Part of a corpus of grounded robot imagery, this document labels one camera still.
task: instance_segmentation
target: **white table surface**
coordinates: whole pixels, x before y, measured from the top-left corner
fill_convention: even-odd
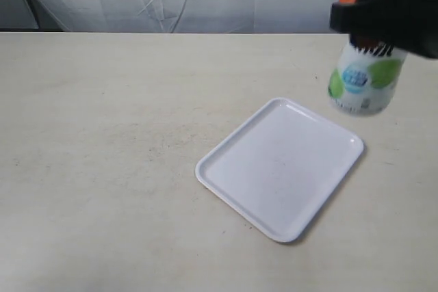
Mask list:
[[[438,63],[382,114],[326,95],[345,36],[0,34],[0,291],[436,291]],[[277,244],[194,166],[291,98],[368,151]]]

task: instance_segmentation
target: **bottle label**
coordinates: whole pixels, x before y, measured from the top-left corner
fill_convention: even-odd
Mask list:
[[[374,48],[357,48],[348,43],[331,75],[328,94],[350,113],[377,113],[394,95],[406,55],[383,42]]]

